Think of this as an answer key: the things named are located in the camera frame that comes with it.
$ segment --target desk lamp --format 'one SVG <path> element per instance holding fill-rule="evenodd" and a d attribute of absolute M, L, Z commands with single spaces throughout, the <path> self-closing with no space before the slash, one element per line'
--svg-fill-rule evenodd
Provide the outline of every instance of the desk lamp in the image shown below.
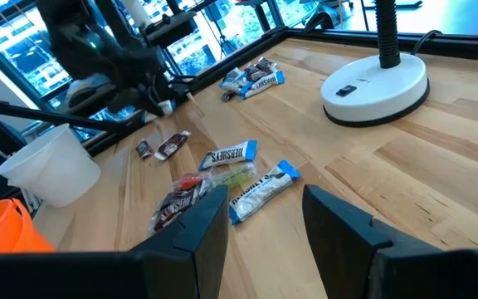
<path fill-rule="evenodd" d="M 340 68 L 320 90 L 324 112 L 335 124 L 381 125 L 409 114 L 429 94 L 425 63 L 399 52 L 395 0 L 376 0 L 375 13 L 379 55 Z"/>

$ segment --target white lamp base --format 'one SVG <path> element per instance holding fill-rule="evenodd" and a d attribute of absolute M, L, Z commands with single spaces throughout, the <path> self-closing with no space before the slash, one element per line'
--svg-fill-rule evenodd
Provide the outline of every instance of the white lamp base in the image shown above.
<path fill-rule="evenodd" d="M 429 94 L 422 59 L 401 54 L 401 63 L 389 69 L 371 56 L 348 64 L 329 76 L 320 90 L 324 112 L 338 125 L 381 125 L 414 111 Z"/>

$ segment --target white bucket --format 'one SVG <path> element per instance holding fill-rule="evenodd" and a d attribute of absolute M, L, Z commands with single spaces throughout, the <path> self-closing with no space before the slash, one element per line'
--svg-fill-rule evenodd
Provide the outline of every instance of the white bucket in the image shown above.
<path fill-rule="evenodd" d="M 20 149 L 0 166 L 8 184 L 33 192 L 55 207 L 72 203 L 100 177 L 68 124 L 59 125 Z"/>

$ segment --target wood grain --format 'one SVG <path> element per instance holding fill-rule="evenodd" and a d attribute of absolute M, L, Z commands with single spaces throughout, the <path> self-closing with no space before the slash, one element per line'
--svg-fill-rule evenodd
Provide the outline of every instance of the wood grain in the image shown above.
<path fill-rule="evenodd" d="M 97 184 L 67 207 L 42 206 L 36 226 L 61 251 L 129 249 L 148 237 L 172 182 L 196 171 L 208 150 L 255 139 L 259 175 L 287 159 L 302 178 L 229 228 L 221 298 L 326 298 L 301 214 L 305 184 L 439 248 L 478 248 L 478 61 L 423 55 L 431 81 L 424 106 L 374 128 L 330 123 L 319 95 L 325 77 L 374 54 L 282 42 L 263 56 L 284 71 L 284 85 L 229 103 L 220 101 L 217 83 L 209 86 L 195 95 L 197 106 L 188 102 L 96 156 Z M 166 162 L 141 160 L 134 151 L 142 138 L 157 148 L 180 130 L 192 135 Z"/>

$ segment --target orange bucket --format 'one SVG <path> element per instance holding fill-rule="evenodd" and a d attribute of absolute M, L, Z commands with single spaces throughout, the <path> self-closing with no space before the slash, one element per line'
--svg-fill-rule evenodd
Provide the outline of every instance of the orange bucket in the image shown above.
<path fill-rule="evenodd" d="M 31 215 L 19 200 L 0 200 L 0 253 L 54 251 L 32 226 Z"/>

